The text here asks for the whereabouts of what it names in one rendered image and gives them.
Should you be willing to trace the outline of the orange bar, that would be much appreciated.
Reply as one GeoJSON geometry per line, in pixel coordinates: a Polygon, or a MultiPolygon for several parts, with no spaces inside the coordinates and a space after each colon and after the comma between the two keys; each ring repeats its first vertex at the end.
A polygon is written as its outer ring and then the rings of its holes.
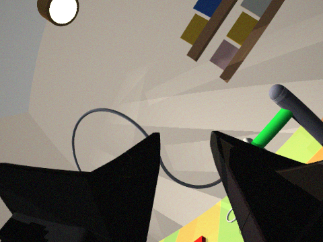
{"type": "Polygon", "coordinates": [[[251,142],[253,142],[253,139],[252,138],[245,138],[245,139],[243,139],[245,142],[247,142],[247,143],[251,143],[251,142]]]}

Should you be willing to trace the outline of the red rectangular block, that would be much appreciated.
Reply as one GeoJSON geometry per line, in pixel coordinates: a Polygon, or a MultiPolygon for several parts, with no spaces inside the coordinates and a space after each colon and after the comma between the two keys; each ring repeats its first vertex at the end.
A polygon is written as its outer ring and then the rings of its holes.
{"type": "Polygon", "coordinates": [[[194,242],[205,242],[205,240],[207,240],[204,236],[199,237],[199,239],[197,239],[194,242]]]}

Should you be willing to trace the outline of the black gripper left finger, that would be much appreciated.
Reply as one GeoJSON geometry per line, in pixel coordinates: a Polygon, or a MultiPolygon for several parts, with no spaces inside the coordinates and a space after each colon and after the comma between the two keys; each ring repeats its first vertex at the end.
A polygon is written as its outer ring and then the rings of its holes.
{"type": "Polygon", "coordinates": [[[11,214],[88,229],[99,242],[147,242],[159,165],[159,132],[93,172],[3,162],[0,199],[11,214]]]}

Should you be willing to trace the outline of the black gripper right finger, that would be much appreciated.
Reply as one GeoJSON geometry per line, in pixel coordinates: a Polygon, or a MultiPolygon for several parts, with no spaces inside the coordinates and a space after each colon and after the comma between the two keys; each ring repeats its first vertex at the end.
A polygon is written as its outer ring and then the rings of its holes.
{"type": "Polygon", "coordinates": [[[303,163],[212,131],[210,148],[244,242],[300,242],[323,213],[323,160],[303,163]]]}

